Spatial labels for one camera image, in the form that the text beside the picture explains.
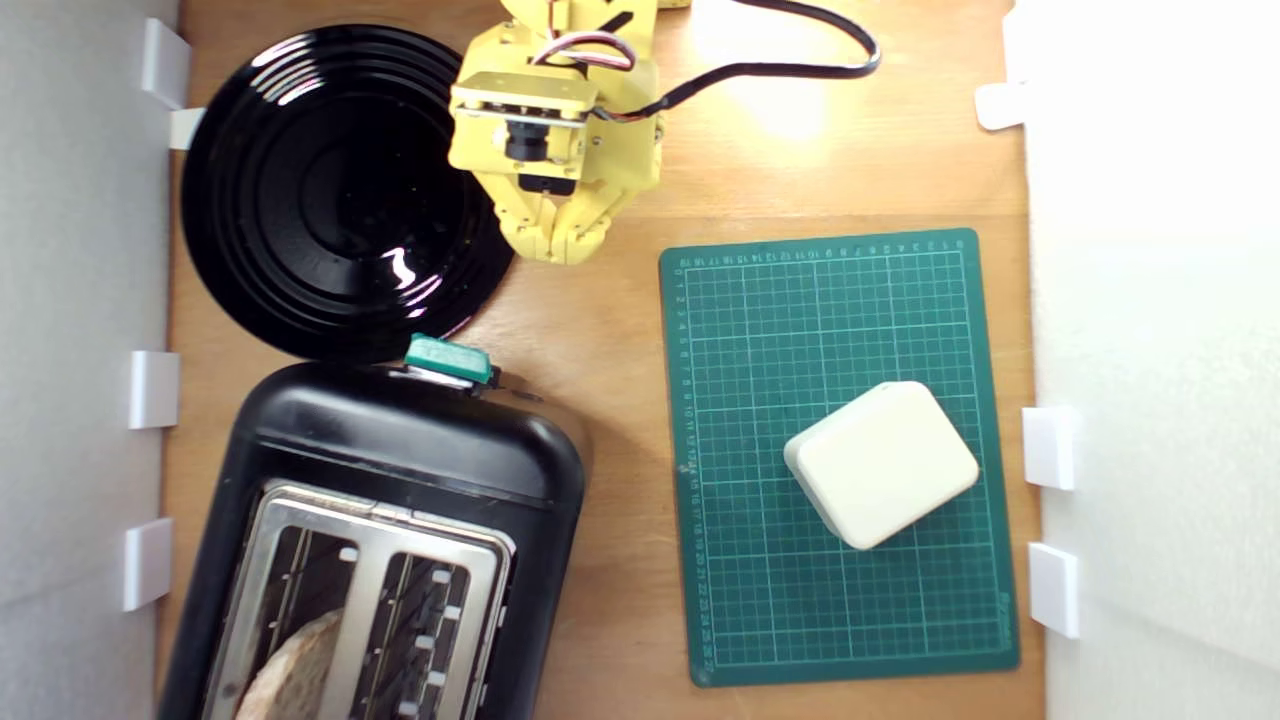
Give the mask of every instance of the wooden surface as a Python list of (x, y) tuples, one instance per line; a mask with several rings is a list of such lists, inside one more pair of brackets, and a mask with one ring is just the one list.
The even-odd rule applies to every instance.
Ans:
[[(596, 441), (594, 479), (541, 683), (543, 719), (1043, 716), (1043, 635), (1027, 619), (1024, 547), (1039, 538), (1023, 483), (1019, 409), (1032, 402), (1021, 137), (978, 129), (973, 90), (1002, 78), (1010, 0), (828, 3), (884, 45), (863, 81), (735, 79), (668, 117), (662, 186), (588, 264), (520, 263), (458, 338), (576, 409)], [(497, 0), (184, 0), (191, 99), (291, 33), (334, 22), (408, 27), (462, 49), (503, 19)], [(855, 49), (804, 20), (695, 0), (659, 18), (663, 86), (767, 56), (814, 61)], [(180, 159), (175, 164), (180, 169)], [(982, 237), (1004, 439), (1023, 665), (988, 675), (696, 689), (689, 680), (658, 302), (658, 254), (675, 245), (969, 225)], [(177, 520), (174, 592), (161, 606), (166, 664), (228, 430), (250, 388), (291, 363), (234, 325), (192, 272), (175, 228), (172, 345), (182, 421), (169, 434), (164, 512)]]

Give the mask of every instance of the grid lines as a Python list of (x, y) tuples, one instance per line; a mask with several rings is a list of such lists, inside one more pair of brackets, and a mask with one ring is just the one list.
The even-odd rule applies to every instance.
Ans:
[[(1016, 665), (977, 256), (969, 231), (663, 255), (698, 684)], [(927, 384), (983, 473), (859, 552), (827, 530), (782, 446), (890, 379)]]

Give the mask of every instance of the bread slice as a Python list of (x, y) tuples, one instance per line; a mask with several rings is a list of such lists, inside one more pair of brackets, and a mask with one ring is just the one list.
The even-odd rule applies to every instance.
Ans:
[(253, 678), (236, 720), (315, 720), (340, 628), (342, 610), (334, 610), (284, 641)]

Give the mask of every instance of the black toaster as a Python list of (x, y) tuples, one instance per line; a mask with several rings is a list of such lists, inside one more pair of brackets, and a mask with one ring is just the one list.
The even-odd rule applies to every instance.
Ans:
[(335, 610), (316, 717), (527, 717), (588, 464), (577, 421), (497, 379), (270, 375), (232, 429), (160, 717), (236, 717), (276, 648)]

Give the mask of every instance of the black cable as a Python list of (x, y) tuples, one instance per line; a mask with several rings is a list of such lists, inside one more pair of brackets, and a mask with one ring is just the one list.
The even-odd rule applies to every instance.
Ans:
[(876, 72), (876, 68), (881, 61), (881, 49), (872, 33), (867, 32), (863, 26), (855, 23), (854, 20), (828, 10), (826, 8), (815, 8), (813, 5), (805, 5), (803, 3), (792, 3), (791, 0), (733, 0), (735, 3), (741, 3), (742, 5), (753, 5), (755, 8), (764, 8), (767, 10), (778, 10), (782, 13), (791, 13), (794, 15), (803, 15), (814, 20), (827, 23), (836, 29), (840, 29), (845, 35), (852, 37), (863, 46), (867, 51), (867, 61), (858, 65), (812, 65), (806, 63), (732, 63), (728, 65), (721, 65), (714, 70), (708, 70), (694, 79), (686, 81), (671, 92), (663, 95), (658, 100), (640, 108), (639, 110), (632, 110), (631, 113), (609, 113), (603, 110), (605, 117), (614, 120), (639, 120), (641, 118), (648, 118), (654, 113), (662, 110), (668, 110), (680, 105), (685, 100), (689, 100), (694, 95), (707, 90), (708, 87), (735, 77), (754, 76), (754, 77), (801, 77), (801, 78), (818, 78), (818, 79), (850, 79), (867, 77)]

